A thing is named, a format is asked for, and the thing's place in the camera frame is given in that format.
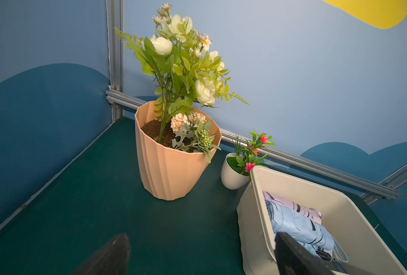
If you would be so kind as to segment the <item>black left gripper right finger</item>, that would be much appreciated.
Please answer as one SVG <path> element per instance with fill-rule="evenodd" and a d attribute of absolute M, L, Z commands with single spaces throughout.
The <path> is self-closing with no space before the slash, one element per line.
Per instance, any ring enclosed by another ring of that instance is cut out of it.
<path fill-rule="evenodd" d="M 275 237 L 275 258 L 280 275 L 333 275 L 289 234 L 279 232 Z"/>

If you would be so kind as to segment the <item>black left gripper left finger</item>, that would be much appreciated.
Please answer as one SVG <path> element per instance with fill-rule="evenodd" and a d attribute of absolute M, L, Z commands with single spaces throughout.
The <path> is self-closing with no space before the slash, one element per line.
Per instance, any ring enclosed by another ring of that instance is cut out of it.
<path fill-rule="evenodd" d="M 118 234 L 83 262 L 73 275 L 125 275 L 130 258 L 128 236 Z"/>

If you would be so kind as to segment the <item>pale blue umbrella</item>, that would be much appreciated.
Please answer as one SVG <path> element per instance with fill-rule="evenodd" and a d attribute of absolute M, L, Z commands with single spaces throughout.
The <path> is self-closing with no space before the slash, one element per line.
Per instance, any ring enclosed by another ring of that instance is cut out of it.
<path fill-rule="evenodd" d="M 266 200 L 265 205 L 274 234 L 289 234 L 309 253 L 325 261 L 349 261 L 340 244 L 324 226 L 274 201 Z"/>

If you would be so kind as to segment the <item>lilac umbrella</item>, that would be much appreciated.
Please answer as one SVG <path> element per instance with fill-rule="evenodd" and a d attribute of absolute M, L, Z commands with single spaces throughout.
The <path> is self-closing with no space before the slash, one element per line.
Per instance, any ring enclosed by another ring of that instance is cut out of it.
<path fill-rule="evenodd" d="M 322 224 L 322 213 L 314 208 L 306 208 L 303 205 L 267 191 L 263 191 L 263 197 L 265 200 L 272 201 L 280 206 L 284 206 L 309 218 L 310 220 L 312 220 L 312 222 L 318 223 L 320 225 Z"/>

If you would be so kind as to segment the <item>beige plastic storage box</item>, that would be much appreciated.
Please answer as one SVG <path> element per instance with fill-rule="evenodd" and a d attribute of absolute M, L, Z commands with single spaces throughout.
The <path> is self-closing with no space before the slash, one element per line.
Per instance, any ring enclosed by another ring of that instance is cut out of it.
<path fill-rule="evenodd" d="M 323 215 L 322 225 L 338 241 L 349 261 L 350 275 L 406 275 L 407 270 L 358 207 L 340 191 L 263 166 L 252 169 L 252 181 L 237 207 L 243 269 L 247 275 L 276 275 L 275 237 L 263 192 L 268 191 Z"/>

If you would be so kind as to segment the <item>small pink flower pot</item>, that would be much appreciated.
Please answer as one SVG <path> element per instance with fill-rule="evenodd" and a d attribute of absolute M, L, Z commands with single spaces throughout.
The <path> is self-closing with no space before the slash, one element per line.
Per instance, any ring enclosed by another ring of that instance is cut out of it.
<path fill-rule="evenodd" d="M 237 190 L 247 184 L 251 179 L 254 167 L 264 166 L 268 154 L 261 154 L 259 150 L 264 146 L 274 146 L 272 136 L 266 133 L 250 132 L 252 139 L 242 139 L 236 135 L 233 139 L 234 153 L 225 157 L 221 169 L 222 184 L 230 190 Z"/>

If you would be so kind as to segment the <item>tan pot with white flowers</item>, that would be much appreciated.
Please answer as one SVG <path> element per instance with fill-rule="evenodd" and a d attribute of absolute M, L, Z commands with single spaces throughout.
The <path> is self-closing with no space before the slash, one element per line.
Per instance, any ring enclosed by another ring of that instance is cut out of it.
<path fill-rule="evenodd" d="M 152 17 L 155 34 L 137 37 L 117 30 L 145 75 L 156 84 L 156 100 L 135 113 L 140 177 L 155 198 L 185 197 L 219 149 L 221 131 L 203 107 L 238 99 L 229 71 L 210 37 L 194 29 L 190 17 L 164 3 Z"/>

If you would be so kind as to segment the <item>aluminium frame right post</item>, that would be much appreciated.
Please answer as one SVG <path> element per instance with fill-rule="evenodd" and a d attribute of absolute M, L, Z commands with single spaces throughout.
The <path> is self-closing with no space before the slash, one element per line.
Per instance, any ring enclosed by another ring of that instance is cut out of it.
<path fill-rule="evenodd" d="M 391 175 L 383 179 L 379 185 L 396 190 L 399 186 L 407 182 L 407 163 L 396 170 Z M 374 192 L 367 191 L 363 193 L 360 198 L 368 205 L 372 204 L 378 199 L 384 198 L 382 195 L 378 195 Z"/>

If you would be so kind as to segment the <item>aluminium frame post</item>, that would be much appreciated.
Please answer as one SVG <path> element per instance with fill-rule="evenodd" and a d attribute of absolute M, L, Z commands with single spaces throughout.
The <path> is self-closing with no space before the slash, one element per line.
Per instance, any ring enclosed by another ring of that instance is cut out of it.
<path fill-rule="evenodd" d="M 407 182 L 407 163 L 396 170 L 391 175 L 383 179 L 379 185 L 396 190 L 399 186 Z M 363 193 L 360 198 L 368 205 L 372 204 L 378 199 L 384 198 L 382 195 L 378 195 L 374 192 L 367 191 Z"/>
<path fill-rule="evenodd" d="M 109 49 L 109 73 L 112 91 L 123 92 L 123 45 L 115 28 L 123 29 L 124 1 L 106 0 Z"/>

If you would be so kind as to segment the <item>aluminium frame left post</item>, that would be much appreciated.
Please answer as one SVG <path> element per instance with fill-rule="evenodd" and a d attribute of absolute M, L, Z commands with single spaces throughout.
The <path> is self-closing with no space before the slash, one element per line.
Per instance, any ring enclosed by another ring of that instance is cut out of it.
<path fill-rule="evenodd" d="M 124 1 L 106 0 L 109 49 L 109 73 L 112 91 L 123 92 L 123 45 L 115 28 L 123 29 Z"/>

